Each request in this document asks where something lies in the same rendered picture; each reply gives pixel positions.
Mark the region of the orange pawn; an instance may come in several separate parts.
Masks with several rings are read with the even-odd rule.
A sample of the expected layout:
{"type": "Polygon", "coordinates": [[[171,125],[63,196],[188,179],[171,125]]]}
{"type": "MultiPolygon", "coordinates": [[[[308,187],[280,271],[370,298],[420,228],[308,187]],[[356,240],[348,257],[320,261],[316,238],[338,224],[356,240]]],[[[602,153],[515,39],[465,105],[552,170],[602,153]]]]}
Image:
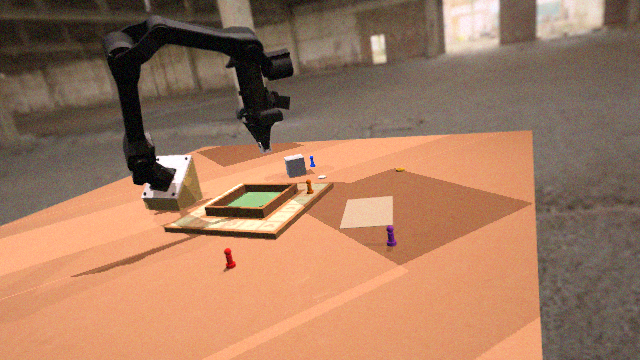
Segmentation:
{"type": "Polygon", "coordinates": [[[307,194],[313,194],[314,191],[312,190],[312,187],[311,187],[311,180],[308,179],[306,181],[306,184],[307,184],[307,189],[308,189],[307,194]]]}

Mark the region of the purple game pawn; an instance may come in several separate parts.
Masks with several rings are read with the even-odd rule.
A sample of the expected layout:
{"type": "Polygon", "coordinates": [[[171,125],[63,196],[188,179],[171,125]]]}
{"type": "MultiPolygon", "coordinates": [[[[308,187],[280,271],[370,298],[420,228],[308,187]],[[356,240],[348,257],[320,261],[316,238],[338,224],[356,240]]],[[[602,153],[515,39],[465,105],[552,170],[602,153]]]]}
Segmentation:
{"type": "Polygon", "coordinates": [[[394,239],[393,226],[391,225],[387,226],[386,230],[388,234],[387,246],[395,246],[397,243],[396,243],[396,240],[394,239]]]}

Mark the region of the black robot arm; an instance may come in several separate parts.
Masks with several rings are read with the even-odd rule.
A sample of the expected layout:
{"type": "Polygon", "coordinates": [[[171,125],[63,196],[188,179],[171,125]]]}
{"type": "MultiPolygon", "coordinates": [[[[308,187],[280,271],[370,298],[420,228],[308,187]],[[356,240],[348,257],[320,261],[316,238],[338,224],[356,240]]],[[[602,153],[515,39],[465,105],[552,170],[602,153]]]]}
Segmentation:
{"type": "Polygon", "coordinates": [[[263,83],[262,75],[273,81],[294,72],[287,49],[266,53],[254,31],[245,26],[213,28],[154,15],[107,35],[103,48],[120,96],[128,169],[135,185],[148,183],[149,189],[163,192],[177,169],[156,162],[150,132],[144,134],[138,81],[141,65],[166,43],[223,52],[231,57],[226,68],[235,68],[239,87],[263,83]]]}

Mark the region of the red game pawn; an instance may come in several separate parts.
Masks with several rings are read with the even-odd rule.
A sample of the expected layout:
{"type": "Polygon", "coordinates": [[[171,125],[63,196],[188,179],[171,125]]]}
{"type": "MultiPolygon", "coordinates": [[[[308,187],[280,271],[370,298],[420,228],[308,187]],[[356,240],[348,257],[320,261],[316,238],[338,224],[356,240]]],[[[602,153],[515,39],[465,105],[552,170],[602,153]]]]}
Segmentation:
{"type": "Polygon", "coordinates": [[[232,254],[231,254],[231,249],[230,248],[226,248],[224,250],[224,253],[225,253],[226,259],[227,259],[226,267],[228,269],[234,268],[236,266],[236,263],[235,263],[235,261],[233,261],[232,254]]]}

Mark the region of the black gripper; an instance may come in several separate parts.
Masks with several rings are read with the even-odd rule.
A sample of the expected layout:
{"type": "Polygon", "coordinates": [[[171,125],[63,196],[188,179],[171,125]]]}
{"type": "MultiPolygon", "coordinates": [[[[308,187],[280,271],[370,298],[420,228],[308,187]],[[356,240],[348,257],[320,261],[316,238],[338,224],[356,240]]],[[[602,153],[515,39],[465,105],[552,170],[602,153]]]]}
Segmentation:
{"type": "Polygon", "coordinates": [[[269,149],[270,132],[274,123],[283,121],[283,114],[276,108],[268,109],[264,83],[240,87],[239,96],[242,96],[243,107],[236,111],[237,119],[245,117],[243,124],[250,131],[257,143],[261,143],[265,150],[269,149]]]}

